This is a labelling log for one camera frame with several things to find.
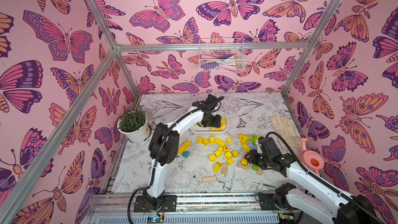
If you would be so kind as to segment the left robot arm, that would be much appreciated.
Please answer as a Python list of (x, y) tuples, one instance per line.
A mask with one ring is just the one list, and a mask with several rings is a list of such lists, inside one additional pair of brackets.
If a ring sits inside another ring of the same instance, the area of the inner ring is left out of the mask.
[(134, 197), (138, 192), (143, 193), (146, 207), (155, 213), (165, 208), (163, 200), (165, 192), (166, 171), (178, 154), (179, 139), (196, 123), (204, 127), (221, 127), (221, 116), (214, 113), (218, 110), (217, 105), (221, 103), (224, 96), (216, 97), (209, 94), (204, 101), (196, 101), (191, 108), (178, 119), (168, 124), (159, 123), (156, 125), (149, 151), (151, 157), (151, 177), (148, 186), (133, 191), (127, 205), (128, 223), (132, 224), (131, 217)]

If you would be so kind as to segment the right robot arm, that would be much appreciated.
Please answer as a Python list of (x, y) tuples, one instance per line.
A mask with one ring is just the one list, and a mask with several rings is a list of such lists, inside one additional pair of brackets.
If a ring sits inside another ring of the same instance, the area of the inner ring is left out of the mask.
[(353, 196), (308, 169), (289, 148), (282, 154), (269, 132), (258, 139), (260, 151), (252, 149), (244, 158), (262, 170), (279, 172), (294, 183), (275, 189), (274, 205), (280, 210), (296, 208), (322, 224), (380, 224), (369, 199)]

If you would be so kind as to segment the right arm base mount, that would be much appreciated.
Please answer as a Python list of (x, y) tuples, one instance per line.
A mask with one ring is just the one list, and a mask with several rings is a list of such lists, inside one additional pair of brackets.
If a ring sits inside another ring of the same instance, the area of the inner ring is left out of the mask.
[(260, 192), (256, 194), (255, 199), (260, 204), (262, 211), (298, 211), (298, 208), (289, 204), (288, 197), (292, 197), (292, 194), (266, 194)]

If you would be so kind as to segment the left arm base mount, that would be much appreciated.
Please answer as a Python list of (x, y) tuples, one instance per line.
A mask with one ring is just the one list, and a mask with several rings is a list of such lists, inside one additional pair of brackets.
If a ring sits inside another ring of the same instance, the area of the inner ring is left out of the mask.
[(175, 212), (177, 207), (176, 195), (165, 195), (158, 198), (138, 196), (134, 205), (135, 213), (145, 212)]

